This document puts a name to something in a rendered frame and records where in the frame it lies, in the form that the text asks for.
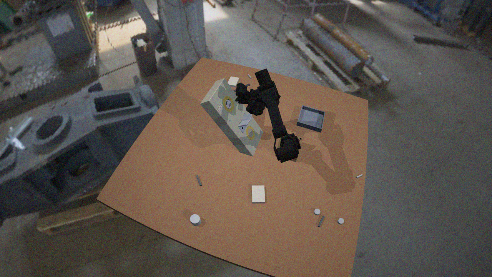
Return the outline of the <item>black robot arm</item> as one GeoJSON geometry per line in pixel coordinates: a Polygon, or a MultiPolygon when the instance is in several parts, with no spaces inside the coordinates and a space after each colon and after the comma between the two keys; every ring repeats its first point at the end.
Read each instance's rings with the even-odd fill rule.
{"type": "Polygon", "coordinates": [[[279,98],[281,97],[278,94],[278,90],[275,86],[274,81],[272,81],[269,76],[268,70],[260,70],[255,73],[257,81],[259,83],[259,87],[257,87],[258,97],[250,97],[248,98],[248,106],[246,111],[254,115],[262,115],[263,111],[261,110],[261,105],[265,105],[268,109],[269,117],[272,122],[272,132],[275,138],[274,143],[274,152],[278,160],[282,162],[292,160],[298,157],[299,151],[301,149],[300,143],[297,136],[292,134],[288,134],[288,131],[283,124],[281,113],[278,109],[279,98]],[[260,100],[260,101],[258,101],[260,100]],[[280,148],[276,149],[276,139],[281,138],[280,148]]]}

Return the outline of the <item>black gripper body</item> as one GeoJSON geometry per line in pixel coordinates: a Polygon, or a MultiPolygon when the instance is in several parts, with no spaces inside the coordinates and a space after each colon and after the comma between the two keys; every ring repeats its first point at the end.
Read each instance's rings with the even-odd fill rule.
{"type": "MultiPolygon", "coordinates": [[[[237,86],[236,86],[236,96],[238,96],[239,98],[243,98],[244,100],[248,100],[248,98],[250,97],[258,97],[258,93],[257,93],[257,89],[254,90],[254,89],[251,89],[251,92],[249,92],[247,90],[247,87],[242,84],[242,83],[238,83],[237,86]]],[[[265,109],[265,105],[261,105],[261,110],[263,111],[265,109]]]]}

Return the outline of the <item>white rectangular block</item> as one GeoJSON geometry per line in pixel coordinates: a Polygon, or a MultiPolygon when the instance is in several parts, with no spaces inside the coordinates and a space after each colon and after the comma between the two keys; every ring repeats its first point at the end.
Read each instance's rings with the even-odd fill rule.
{"type": "Polygon", "coordinates": [[[230,77],[229,78],[229,81],[228,81],[228,84],[231,86],[231,87],[236,87],[237,83],[239,81],[239,77],[230,77]]]}
{"type": "Polygon", "coordinates": [[[264,204],[265,203],[265,186],[264,185],[253,185],[253,204],[264,204]]]}

